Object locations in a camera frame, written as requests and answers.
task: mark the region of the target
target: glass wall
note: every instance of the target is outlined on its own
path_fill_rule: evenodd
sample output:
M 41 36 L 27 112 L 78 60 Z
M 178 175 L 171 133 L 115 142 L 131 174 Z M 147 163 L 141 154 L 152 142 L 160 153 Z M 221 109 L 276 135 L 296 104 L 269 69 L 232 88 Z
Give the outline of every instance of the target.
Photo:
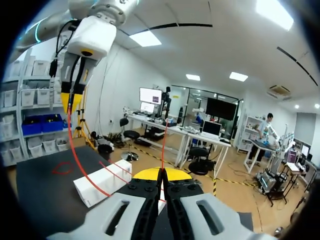
M 171 91 L 177 89 L 183 89 L 183 87 L 172 86 Z M 239 119 L 239 107 L 242 106 L 242 102 L 239 101 L 238 98 L 227 96 L 224 94 L 220 94 L 218 92 L 211 92 L 201 89 L 185 88 L 185 91 L 188 92 L 188 98 L 186 101 L 185 113 L 183 114 L 182 125 L 183 126 L 191 126 L 195 129 L 199 129 L 201 126 L 201 119 L 204 121 L 214 121 L 222 125 L 221 137 L 226 139 L 232 139 L 234 133 L 237 129 L 237 123 Z M 223 119 L 219 116 L 211 116 L 206 114 L 208 98 L 218 99 L 227 103 L 235 104 L 236 109 L 234 113 L 234 117 L 232 120 Z

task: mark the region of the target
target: blue storage bin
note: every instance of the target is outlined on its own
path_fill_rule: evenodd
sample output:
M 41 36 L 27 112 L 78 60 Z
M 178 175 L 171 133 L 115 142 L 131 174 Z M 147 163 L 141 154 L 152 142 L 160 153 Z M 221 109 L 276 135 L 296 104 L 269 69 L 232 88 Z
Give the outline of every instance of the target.
M 64 123 L 60 114 L 47 114 L 42 116 L 42 132 L 56 132 L 64 129 Z
M 21 125 L 24 136 L 42 132 L 42 116 L 27 116 Z

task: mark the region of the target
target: yellow black tape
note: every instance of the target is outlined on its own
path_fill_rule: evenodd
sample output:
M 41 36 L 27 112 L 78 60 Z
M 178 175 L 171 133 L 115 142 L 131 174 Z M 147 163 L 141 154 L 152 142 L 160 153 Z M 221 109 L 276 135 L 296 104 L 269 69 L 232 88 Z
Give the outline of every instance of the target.
M 213 179 L 213 196 L 217 195 L 217 179 Z
M 150 156 L 150 157 L 153 157 L 154 159 L 157 159 L 157 160 L 159 160 L 159 161 L 162 161 L 161 160 L 161 158 L 159 158 L 159 157 L 156 157 L 156 156 L 153 156 L 152 154 L 150 154 L 150 153 L 148 153 L 148 152 L 146 152 L 146 151 L 144 151 L 144 150 L 142 150 L 142 149 L 140 149 L 140 148 L 137 148 L 136 146 L 133 146 L 132 145 L 132 147 L 133 148 L 135 148 L 135 149 L 137 149 L 138 151 L 140 151 L 140 152 L 142 152 L 142 153 L 144 153 L 144 154 L 146 154 L 146 155 L 148 155 L 148 156 Z M 169 161 L 164 161 L 166 164 L 170 164 L 171 166 L 175 166 L 172 162 L 169 162 Z M 189 172 L 189 170 L 188 169 L 186 169 L 186 168 L 183 168 L 183 170 L 185 170 L 187 173 Z M 207 178 L 210 178 L 212 181 L 213 181 L 213 187 L 214 187 L 214 189 L 213 189 L 213 192 L 214 193 L 216 193 L 216 185 L 217 185 L 217 180 L 220 180 L 220 181 L 223 181 L 223 182 L 227 182 L 227 183 L 231 183 L 231 184 L 240 184 L 240 185 L 244 185 L 244 186 L 250 186 L 250 187 L 255 187 L 256 186 L 256 184 L 250 184 L 250 183 L 244 183 L 244 182 L 239 182 L 239 181 L 231 181 L 231 180 L 226 180 L 226 179 L 222 179 L 222 178 L 214 178 L 213 176 L 210 176 L 210 175 L 204 175 L 205 177 L 207 177 Z

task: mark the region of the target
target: white desk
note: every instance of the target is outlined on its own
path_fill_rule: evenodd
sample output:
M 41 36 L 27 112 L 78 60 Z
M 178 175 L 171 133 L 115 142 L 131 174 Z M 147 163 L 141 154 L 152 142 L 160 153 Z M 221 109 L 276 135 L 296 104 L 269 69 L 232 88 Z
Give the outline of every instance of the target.
M 130 130 L 133 129 L 134 127 L 134 121 L 138 121 L 138 122 L 141 122 L 147 126 L 152 126 L 152 127 L 156 127 L 158 129 L 162 129 L 162 130 L 165 130 L 166 129 L 166 126 L 163 126 L 162 124 L 158 124 L 158 123 L 155 123 L 155 122 L 151 122 L 149 121 L 151 118 L 150 117 L 146 117 L 146 116 L 140 116 L 140 115 L 128 115 L 127 118 L 130 121 Z M 180 147 L 179 147 L 179 151 L 175 150 L 175 149 L 172 149 L 170 147 L 166 147 L 164 146 L 164 149 L 174 153 L 174 154 L 177 154 L 176 156 L 176 160 L 175 162 L 178 162 L 180 161 L 181 157 L 182 157 L 182 153 L 183 153 L 183 149 L 184 149 L 184 145 L 185 145 L 185 142 L 186 142 L 186 137 L 187 137 L 187 132 L 184 131 L 184 130 L 180 130 L 180 128 L 178 126 L 171 126 L 171 127 L 168 127 L 167 128 L 167 132 L 172 132 L 174 134 L 179 134 L 182 136 L 182 139 L 181 139 L 181 143 L 180 143 Z M 156 147 L 159 147 L 159 148 L 162 148 L 162 145 L 159 144 L 159 143 L 156 143 L 154 141 L 150 141 L 149 139 L 146 139 L 144 137 L 140 137 L 139 139 L 151 144 L 151 145 L 154 145 Z
M 219 145 L 219 146 L 222 146 L 222 149 L 221 149 L 221 151 L 219 153 L 218 159 L 216 161 L 216 164 L 214 165 L 214 170 L 213 170 L 214 178 L 216 178 L 217 175 L 218 175 L 218 172 L 219 172 L 219 170 L 220 170 L 220 168 L 222 166 L 222 164 L 225 161 L 228 149 L 229 149 L 229 147 L 231 147 L 231 144 L 226 143 L 226 142 L 222 142 L 222 141 L 210 138 L 210 137 L 202 136 L 200 134 L 188 133 L 187 136 L 188 137 L 187 137 L 187 141 L 186 141 L 186 147 L 185 147 L 183 155 L 182 155 L 182 161 L 176 162 L 175 166 L 178 166 L 179 163 L 180 163 L 180 169 L 182 169 L 182 167 L 184 166 L 184 164 L 188 160 L 189 153 L 187 153 L 187 150 L 188 150 L 189 143 L 190 143 L 190 141 L 192 139 L 197 139 L 197 140 L 200 140 L 200 141 L 203 141 L 203 142 L 211 143 L 211 144 L 214 144 L 214 145 Z
M 253 140 L 250 140 L 250 141 L 252 142 L 252 144 L 253 144 L 254 146 L 256 146 L 256 147 L 258 148 L 258 150 L 256 151 L 255 156 L 254 156 L 254 159 L 253 159 L 253 161 L 252 161 L 252 163 L 251 163 L 250 166 L 248 165 L 248 162 L 249 162 L 249 155 L 250 155 L 250 153 L 251 153 L 252 148 L 251 148 L 251 149 L 248 151 L 248 153 L 246 154 L 246 157 L 245 157 L 245 160 L 244 160 L 244 162 L 243 162 L 243 165 L 245 166 L 245 168 L 246 168 L 246 170 L 247 170 L 248 173 L 251 173 L 251 170 L 252 170 L 252 168 L 254 167 L 254 165 L 255 165 L 255 163 L 256 163 L 256 161 L 257 161 L 257 157 L 258 157 L 258 155 L 259 155 L 259 153 L 260 153 L 261 150 L 270 151 L 270 152 L 272 152 L 272 153 L 274 153 L 274 152 L 276 151 L 276 150 L 274 150 L 274 149 L 272 149 L 272 148 L 270 148 L 270 147 L 267 147 L 267 146 L 263 146 L 263 147 L 262 147 L 261 145 L 256 144 L 255 141 L 253 141 Z

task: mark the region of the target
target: ceiling light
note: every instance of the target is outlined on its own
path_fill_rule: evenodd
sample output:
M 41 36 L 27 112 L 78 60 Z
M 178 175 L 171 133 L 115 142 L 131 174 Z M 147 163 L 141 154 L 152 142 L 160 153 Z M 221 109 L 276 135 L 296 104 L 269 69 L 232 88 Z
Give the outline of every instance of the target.
M 287 31 L 294 24 L 294 19 L 277 0 L 257 0 L 255 10 Z
M 248 76 L 240 73 L 236 73 L 236 72 L 231 72 L 229 78 L 240 81 L 240 82 L 244 82 L 245 80 L 247 80 Z
M 189 80 L 200 81 L 200 77 L 199 77 L 198 75 L 186 74 L 185 76 L 186 76 Z
M 136 41 L 141 47 L 157 46 L 162 43 L 151 31 L 143 31 L 129 36 Z

